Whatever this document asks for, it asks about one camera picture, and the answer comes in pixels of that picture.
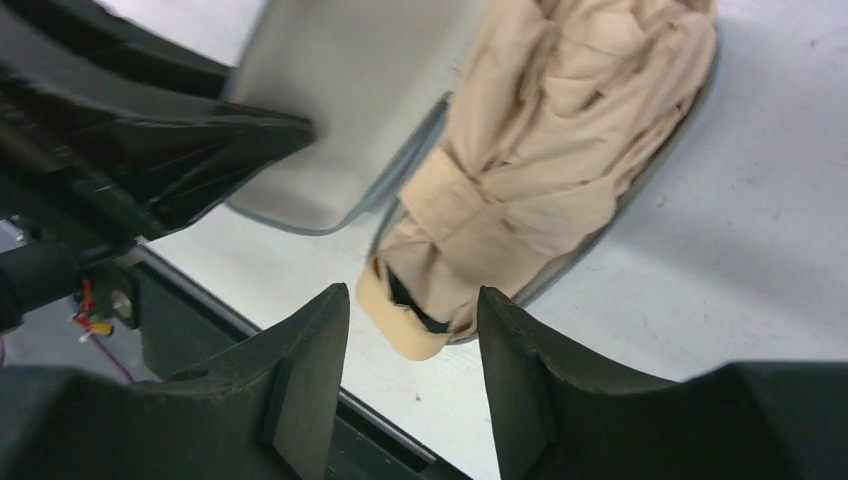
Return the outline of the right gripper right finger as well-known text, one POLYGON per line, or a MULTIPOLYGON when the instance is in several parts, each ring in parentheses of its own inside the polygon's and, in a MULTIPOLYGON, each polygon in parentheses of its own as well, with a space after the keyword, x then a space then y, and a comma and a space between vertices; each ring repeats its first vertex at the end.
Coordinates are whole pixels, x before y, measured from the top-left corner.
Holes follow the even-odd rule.
POLYGON ((484 287, 478 339, 505 479, 843 479, 847 366, 739 361, 674 382, 484 287))

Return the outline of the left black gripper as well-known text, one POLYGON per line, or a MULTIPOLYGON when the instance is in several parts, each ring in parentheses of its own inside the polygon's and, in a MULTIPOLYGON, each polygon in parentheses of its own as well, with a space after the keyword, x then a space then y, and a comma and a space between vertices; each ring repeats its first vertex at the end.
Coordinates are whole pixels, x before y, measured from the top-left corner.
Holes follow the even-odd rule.
POLYGON ((139 83, 1 10, 1 329, 66 297, 88 332, 139 325, 136 238, 184 229, 312 144, 308 119, 139 83))

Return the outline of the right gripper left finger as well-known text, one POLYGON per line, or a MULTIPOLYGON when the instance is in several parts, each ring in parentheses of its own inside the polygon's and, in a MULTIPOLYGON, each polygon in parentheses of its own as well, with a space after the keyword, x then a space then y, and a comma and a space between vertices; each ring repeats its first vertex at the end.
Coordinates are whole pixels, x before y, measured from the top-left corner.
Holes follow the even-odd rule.
POLYGON ((5 479, 322 479, 350 300, 329 286, 288 319, 164 382, 73 368, 1 372, 5 479))

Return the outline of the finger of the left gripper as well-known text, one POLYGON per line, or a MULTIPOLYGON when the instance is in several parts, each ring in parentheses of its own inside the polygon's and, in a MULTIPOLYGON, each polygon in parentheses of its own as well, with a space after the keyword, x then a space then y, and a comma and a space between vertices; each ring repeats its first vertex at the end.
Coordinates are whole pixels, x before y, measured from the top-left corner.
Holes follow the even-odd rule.
POLYGON ((4 0, 28 26, 130 80, 217 98, 229 68, 110 13, 90 0, 4 0))

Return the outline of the beige umbrella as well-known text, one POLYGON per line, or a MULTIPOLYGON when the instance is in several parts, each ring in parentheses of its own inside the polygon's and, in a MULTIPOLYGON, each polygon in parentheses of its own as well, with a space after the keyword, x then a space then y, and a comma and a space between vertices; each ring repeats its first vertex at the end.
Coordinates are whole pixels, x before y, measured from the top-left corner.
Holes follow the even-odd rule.
POLYGON ((707 91, 713 1, 494 1, 440 141, 400 188, 357 284, 394 350, 477 331, 482 287, 554 283, 670 156, 707 91))

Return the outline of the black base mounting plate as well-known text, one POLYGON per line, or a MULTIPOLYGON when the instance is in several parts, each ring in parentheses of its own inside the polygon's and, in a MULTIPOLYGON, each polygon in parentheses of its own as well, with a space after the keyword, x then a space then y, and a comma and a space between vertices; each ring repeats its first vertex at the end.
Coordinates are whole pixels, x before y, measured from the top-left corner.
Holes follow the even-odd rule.
MULTIPOLYGON (((264 330, 167 265, 144 253, 130 265, 140 285, 139 325, 145 382, 164 382, 264 330)), ((340 386, 326 475, 322 479, 458 479, 461 472, 340 386)))

